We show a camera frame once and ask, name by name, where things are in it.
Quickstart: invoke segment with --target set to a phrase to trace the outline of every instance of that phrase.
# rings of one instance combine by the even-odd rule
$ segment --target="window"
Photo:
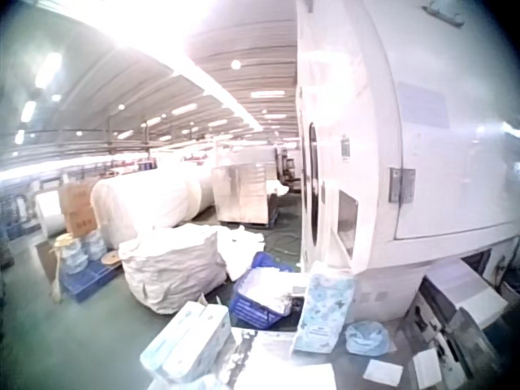
[[[318,241],[318,216],[319,216],[319,178],[318,178],[318,141],[314,123],[309,126],[310,147],[310,226],[312,228],[312,240],[314,245]]]

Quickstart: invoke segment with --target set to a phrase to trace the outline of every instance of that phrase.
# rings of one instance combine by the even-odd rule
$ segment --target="concrete floor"
[[[266,235],[266,251],[281,262],[300,257],[300,195],[280,198],[280,216]],[[197,223],[215,223],[215,213]],[[155,314],[129,292],[121,275],[87,301],[54,304],[34,245],[40,236],[16,243],[15,265],[4,272],[7,305],[0,345],[1,389],[146,389],[150,377],[139,363],[146,345],[171,316]],[[227,284],[208,294],[231,298]]]

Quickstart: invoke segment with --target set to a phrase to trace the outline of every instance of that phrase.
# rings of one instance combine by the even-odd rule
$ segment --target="tissue package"
[[[161,333],[149,343],[148,347],[141,354],[140,360],[143,367],[153,377],[165,376],[164,372],[161,371],[161,365],[188,329],[196,322],[204,309],[205,306],[200,303],[187,302]]]
[[[186,384],[206,374],[230,333],[228,308],[208,305],[162,364],[168,379]]]
[[[354,279],[350,274],[314,262],[292,348],[330,353],[345,324],[353,294]]]

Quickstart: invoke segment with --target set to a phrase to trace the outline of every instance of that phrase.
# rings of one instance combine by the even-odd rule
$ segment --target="ceiling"
[[[40,1],[39,7],[19,3],[2,21],[0,171],[59,158],[144,151],[208,133],[273,143],[296,136],[297,27],[292,1],[214,0],[184,41],[188,57],[256,119],[261,132],[205,94],[189,75],[179,75],[87,24],[40,8],[61,10],[59,3],[66,2]],[[36,74],[53,52],[62,55],[60,70],[45,89],[37,89]],[[241,62],[239,70],[231,68],[235,59]],[[251,98],[251,92],[264,90],[283,90],[284,96]],[[54,94],[61,96],[59,102],[52,100]],[[21,123],[29,100],[37,102],[36,110],[28,123]],[[171,113],[193,103],[197,109]],[[264,111],[287,116],[266,119]],[[159,123],[141,126],[156,117],[161,117]],[[208,127],[223,119],[225,124]],[[17,145],[20,129],[25,131],[24,142]],[[190,129],[197,131],[182,133]],[[118,139],[128,130],[133,130],[131,136]],[[164,136],[171,139],[160,141]]]

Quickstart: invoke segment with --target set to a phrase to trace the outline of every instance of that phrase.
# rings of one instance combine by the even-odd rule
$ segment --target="white machine panel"
[[[398,238],[496,226],[520,218],[520,175],[510,175],[502,124],[520,103],[518,63],[484,15],[464,2],[461,28],[413,2],[367,0],[388,56],[401,113],[403,167],[416,171]],[[416,1],[417,5],[429,2]]]
[[[503,131],[518,63],[475,5],[454,3],[461,28],[428,15],[429,1],[298,0],[310,262],[336,253],[360,273],[520,234],[520,139]],[[414,170],[405,202],[389,201],[391,169]]]

